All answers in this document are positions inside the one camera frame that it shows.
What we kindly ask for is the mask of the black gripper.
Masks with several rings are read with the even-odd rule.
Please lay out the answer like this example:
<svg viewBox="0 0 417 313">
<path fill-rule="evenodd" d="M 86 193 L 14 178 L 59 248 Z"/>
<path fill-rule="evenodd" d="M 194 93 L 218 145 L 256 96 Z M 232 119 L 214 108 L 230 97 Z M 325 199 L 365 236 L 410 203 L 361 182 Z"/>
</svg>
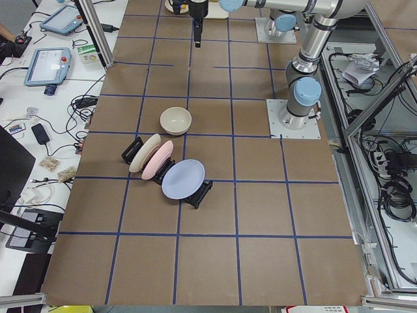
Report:
<svg viewBox="0 0 417 313">
<path fill-rule="evenodd" d="M 207 0 L 190 0 L 190 16 L 194 18 L 194 44 L 196 48 L 201 47 L 203 19 L 207 16 L 207 14 Z"/>
</svg>

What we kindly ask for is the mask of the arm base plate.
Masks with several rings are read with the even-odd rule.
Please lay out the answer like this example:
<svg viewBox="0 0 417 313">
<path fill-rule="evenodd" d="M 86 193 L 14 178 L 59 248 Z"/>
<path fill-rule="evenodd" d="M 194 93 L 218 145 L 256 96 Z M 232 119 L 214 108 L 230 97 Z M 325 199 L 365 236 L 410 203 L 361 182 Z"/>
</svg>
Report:
<svg viewBox="0 0 417 313">
<path fill-rule="evenodd" d="M 270 44 L 296 44 L 295 22 L 290 22 L 291 28 L 279 30 L 276 21 L 270 18 L 256 18 L 255 26 L 257 41 Z"/>
<path fill-rule="evenodd" d="M 309 115 L 296 117 L 287 110 L 286 99 L 266 100 L 272 139 L 320 140 L 318 121 L 311 108 Z"/>
</svg>

